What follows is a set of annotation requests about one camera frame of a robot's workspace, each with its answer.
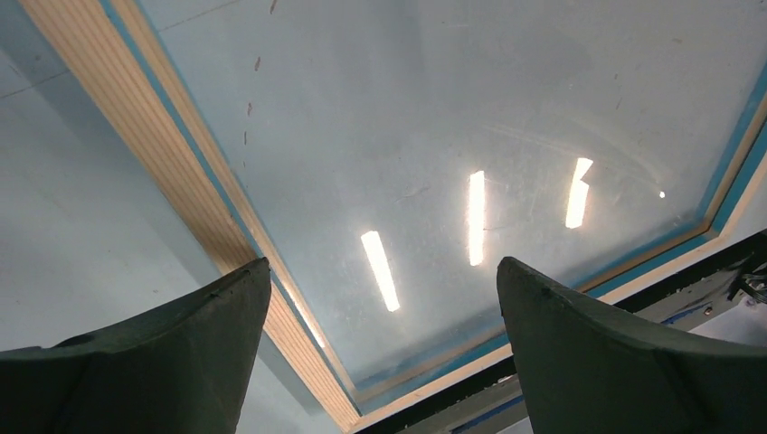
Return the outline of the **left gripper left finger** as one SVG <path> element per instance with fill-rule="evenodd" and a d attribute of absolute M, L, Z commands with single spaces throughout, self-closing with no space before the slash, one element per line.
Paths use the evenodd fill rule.
<path fill-rule="evenodd" d="M 4 433 L 233 433 L 270 305 L 255 259 L 53 347 L 1 354 Z"/>

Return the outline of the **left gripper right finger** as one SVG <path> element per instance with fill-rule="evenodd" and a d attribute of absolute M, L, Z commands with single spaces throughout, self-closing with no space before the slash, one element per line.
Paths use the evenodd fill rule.
<path fill-rule="evenodd" d="M 522 261 L 497 294 L 536 433 L 763 433 L 766 351 L 657 324 Z"/>

